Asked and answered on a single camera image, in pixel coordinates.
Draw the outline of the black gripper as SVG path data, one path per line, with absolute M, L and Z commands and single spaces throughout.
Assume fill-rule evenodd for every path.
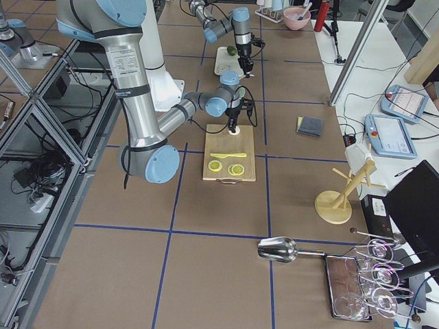
M 236 39 L 237 54 L 239 56 L 238 63 L 244 69 L 245 78 L 253 77 L 252 74 L 254 62 L 252 60 L 252 46 L 263 49 L 265 42 L 261 38 L 256 37 L 239 37 Z
M 250 119 L 254 110 L 254 100 L 251 99 L 238 99 L 233 102 L 230 108 L 226 109 L 226 116 L 228 119 L 228 129 L 233 129 L 237 126 L 237 117 L 241 111 L 246 111 L 247 117 Z

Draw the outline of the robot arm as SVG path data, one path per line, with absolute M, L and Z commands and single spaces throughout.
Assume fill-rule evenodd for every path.
M 239 56 L 238 63 L 244 76 L 249 78 L 254 66 L 252 47 L 260 49 L 265 47 L 265 42 L 251 32 L 249 9 L 247 7 L 235 8 L 224 18 L 217 20 L 208 12 L 206 1 L 189 1 L 188 6 L 190 13 L 202 24 L 207 43 L 213 44 L 229 32 L 234 33 L 235 46 Z
M 108 59 L 115 95 L 128 129 L 119 149 L 127 177 L 151 183 L 168 182 L 180 156 L 167 141 L 181 125 L 203 110 L 212 117 L 235 116 L 253 106 L 241 93 L 235 71 L 221 74 L 211 93 L 182 93 L 164 66 L 154 5 L 151 1 L 59 1 L 59 31 L 71 38 L 101 45 Z

